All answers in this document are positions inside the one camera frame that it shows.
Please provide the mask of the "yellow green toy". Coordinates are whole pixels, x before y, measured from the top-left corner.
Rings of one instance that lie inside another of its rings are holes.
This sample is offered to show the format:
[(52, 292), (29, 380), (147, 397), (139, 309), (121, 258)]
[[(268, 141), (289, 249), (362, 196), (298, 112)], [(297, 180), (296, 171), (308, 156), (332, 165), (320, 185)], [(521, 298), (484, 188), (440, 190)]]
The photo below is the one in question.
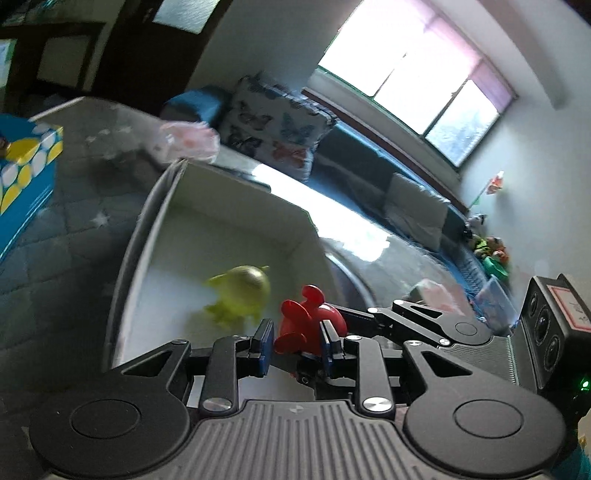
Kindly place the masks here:
[(208, 278), (204, 284), (214, 289), (217, 300), (205, 310), (224, 328), (235, 328), (246, 320), (263, 315), (270, 299), (269, 266), (239, 265)]

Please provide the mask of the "quilted star tablecloth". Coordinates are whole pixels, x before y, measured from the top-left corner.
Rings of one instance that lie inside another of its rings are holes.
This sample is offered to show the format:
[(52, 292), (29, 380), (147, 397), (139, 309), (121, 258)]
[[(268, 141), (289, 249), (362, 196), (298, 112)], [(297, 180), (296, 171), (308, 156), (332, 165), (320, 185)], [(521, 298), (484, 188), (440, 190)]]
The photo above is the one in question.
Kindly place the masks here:
[[(114, 367), (107, 363), (110, 318), (128, 244), (152, 188), (180, 163), (153, 156), (158, 119), (120, 104), (86, 97), (36, 120), (61, 126), (64, 148), (49, 201), (1, 262), (5, 479), (43, 473), (28, 438), (39, 406)], [(212, 163), (182, 162), (228, 169), (243, 180), (257, 165), (273, 169), (229, 148)], [(425, 248), (363, 219), (367, 229), (337, 255), (370, 293), (368, 307), (389, 306), (423, 279), (460, 285)]]

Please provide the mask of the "dark wooden door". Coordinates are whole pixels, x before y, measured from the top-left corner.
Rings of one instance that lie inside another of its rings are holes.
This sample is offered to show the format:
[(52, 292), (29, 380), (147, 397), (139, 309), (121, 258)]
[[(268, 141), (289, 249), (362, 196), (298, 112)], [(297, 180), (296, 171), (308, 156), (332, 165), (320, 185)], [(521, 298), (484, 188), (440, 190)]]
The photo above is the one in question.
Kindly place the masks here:
[(211, 34), (232, 3), (232, 0), (164, 0), (152, 22), (193, 34)]

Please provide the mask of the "pink plastic bag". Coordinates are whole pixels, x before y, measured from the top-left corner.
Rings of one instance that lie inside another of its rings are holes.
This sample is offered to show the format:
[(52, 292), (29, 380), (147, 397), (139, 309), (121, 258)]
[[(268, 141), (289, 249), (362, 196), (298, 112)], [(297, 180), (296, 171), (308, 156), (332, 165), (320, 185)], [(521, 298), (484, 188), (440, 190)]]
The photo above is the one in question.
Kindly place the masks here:
[(155, 134), (153, 156), (163, 164), (176, 160), (212, 163), (221, 149), (221, 139), (207, 122), (165, 121)]

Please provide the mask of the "window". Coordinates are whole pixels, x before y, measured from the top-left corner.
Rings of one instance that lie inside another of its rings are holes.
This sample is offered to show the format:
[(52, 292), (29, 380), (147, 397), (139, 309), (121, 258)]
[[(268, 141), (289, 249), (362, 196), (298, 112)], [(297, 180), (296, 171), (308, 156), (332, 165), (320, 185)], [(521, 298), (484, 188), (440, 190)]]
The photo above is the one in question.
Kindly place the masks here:
[(426, 1), (363, 1), (318, 66), (460, 168), (505, 113), (513, 89)]

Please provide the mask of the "blue yellow patterned box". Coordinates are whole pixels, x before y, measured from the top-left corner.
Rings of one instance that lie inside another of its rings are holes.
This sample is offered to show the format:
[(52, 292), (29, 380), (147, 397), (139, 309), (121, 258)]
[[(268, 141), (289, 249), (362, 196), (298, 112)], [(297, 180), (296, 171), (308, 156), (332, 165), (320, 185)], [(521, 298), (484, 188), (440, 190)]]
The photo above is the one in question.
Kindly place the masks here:
[(1, 256), (18, 240), (55, 188), (63, 128), (1, 115)]

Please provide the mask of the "dark wooden cabinet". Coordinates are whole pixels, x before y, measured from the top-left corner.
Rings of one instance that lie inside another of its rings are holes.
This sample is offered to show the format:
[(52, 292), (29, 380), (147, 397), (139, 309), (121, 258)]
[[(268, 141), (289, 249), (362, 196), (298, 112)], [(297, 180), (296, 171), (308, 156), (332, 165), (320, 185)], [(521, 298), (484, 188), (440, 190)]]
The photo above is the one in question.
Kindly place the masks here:
[(3, 1), (1, 39), (15, 43), (7, 86), (82, 91), (107, 25), (94, 1)]

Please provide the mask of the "butterfly print cushion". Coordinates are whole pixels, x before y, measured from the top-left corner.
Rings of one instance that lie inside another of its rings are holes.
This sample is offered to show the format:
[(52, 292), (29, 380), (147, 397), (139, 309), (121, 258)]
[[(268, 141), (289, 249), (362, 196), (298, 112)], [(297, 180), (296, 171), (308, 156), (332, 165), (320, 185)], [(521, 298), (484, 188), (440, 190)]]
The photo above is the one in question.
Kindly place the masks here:
[(337, 121), (324, 106), (246, 75), (218, 133), (224, 146), (305, 182), (318, 144)]

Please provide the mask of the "white tissue pack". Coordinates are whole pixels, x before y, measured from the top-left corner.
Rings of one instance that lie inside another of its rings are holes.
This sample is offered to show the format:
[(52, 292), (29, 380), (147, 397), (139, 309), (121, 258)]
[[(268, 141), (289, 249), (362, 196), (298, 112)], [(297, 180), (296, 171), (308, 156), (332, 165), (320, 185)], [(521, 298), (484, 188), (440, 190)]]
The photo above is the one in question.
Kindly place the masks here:
[(423, 279), (412, 288), (408, 300), (445, 312), (474, 316), (468, 297), (458, 284), (441, 284), (431, 279)]

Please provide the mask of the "grey cushion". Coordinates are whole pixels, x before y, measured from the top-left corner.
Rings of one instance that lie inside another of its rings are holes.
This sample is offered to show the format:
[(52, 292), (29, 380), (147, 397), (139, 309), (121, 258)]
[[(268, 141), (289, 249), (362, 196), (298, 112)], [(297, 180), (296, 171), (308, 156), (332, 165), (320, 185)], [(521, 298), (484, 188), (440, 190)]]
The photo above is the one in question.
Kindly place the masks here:
[(395, 173), (385, 197), (385, 217), (425, 248), (438, 251), (450, 202), (408, 177)]

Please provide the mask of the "red pig toy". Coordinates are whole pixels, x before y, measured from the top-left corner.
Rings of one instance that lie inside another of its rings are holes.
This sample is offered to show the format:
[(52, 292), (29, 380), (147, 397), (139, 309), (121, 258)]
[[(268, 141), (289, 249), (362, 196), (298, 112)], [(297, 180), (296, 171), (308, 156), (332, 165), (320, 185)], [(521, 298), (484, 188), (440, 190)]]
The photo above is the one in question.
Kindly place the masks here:
[(304, 352), (321, 356), (322, 320), (331, 321), (339, 337), (348, 335), (348, 327), (337, 308), (325, 302), (324, 292), (320, 288), (305, 285), (301, 295), (304, 296), (303, 302), (287, 299), (280, 305), (283, 319), (273, 348), (277, 354)]

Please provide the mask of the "blue sofa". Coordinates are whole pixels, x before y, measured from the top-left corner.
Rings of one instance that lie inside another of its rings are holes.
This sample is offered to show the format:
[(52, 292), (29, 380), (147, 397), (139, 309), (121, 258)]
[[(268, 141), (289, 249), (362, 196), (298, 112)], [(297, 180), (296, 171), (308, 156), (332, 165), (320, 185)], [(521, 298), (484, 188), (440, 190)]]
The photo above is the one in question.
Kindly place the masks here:
[[(205, 121), (218, 128), (228, 113), (230, 94), (214, 86), (190, 90), (168, 100), (160, 117), (166, 120)], [(367, 136), (338, 120), (315, 151), (308, 187), (373, 220), (394, 234), (410, 237), (388, 222), (386, 195), (394, 175), (400, 174), (435, 194), (437, 190), (396, 156)], [(466, 210), (448, 205), (438, 251), (432, 254), (460, 283), (470, 299), (485, 287), (489, 277), (467, 241)]]

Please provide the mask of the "grey cardboard box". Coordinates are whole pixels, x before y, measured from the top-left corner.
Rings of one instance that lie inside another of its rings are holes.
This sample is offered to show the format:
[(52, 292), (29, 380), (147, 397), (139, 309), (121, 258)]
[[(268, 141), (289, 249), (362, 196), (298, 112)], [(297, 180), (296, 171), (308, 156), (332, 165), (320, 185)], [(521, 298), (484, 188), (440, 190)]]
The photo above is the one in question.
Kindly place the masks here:
[(372, 297), (338, 257), (367, 222), (335, 200), (269, 167), (249, 180), (228, 169), (180, 162), (166, 170), (140, 213), (121, 266), (110, 318), (109, 366), (174, 339), (209, 347), (228, 335), (207, 311), (207, 280), (239, 265), (266, 267), (263, 316), (301, 288), (363, 310)]

